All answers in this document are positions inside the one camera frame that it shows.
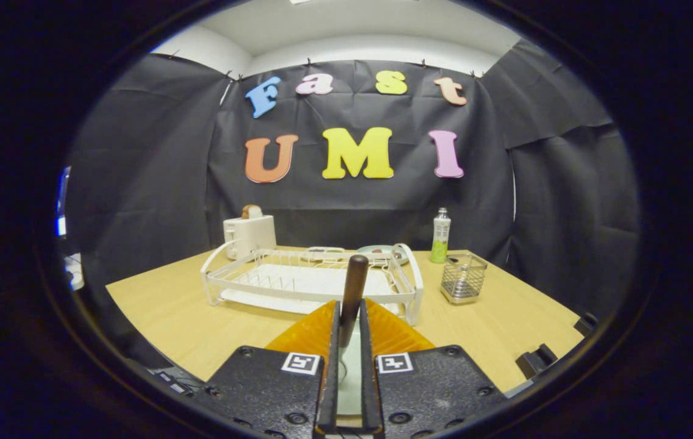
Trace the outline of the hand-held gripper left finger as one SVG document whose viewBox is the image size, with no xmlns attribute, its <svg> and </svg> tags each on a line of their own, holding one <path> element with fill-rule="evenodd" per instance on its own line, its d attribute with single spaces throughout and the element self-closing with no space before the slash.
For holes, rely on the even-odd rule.
<svg viewBox="0 0 693 439">
<path fill-rule="evenodd" d="M 237 348 L 202 386 L 201 405 L 272 437 L 334 433 L 340 310 L 340 302 L 328 302 L 267 347 Z"/>
</svg>

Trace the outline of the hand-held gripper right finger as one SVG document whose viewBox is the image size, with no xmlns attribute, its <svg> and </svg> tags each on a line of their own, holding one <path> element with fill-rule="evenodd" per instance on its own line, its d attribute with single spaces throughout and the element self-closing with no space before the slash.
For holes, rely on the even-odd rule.
<svg viewBox="0 0 693 439">
<path fill-rule="evenodd" d="M 358 322 L 367 434 L 426 437 L 491 416 L 508 402 L 461 346 L 433 346 L 368 298 Z"/>
</svg>

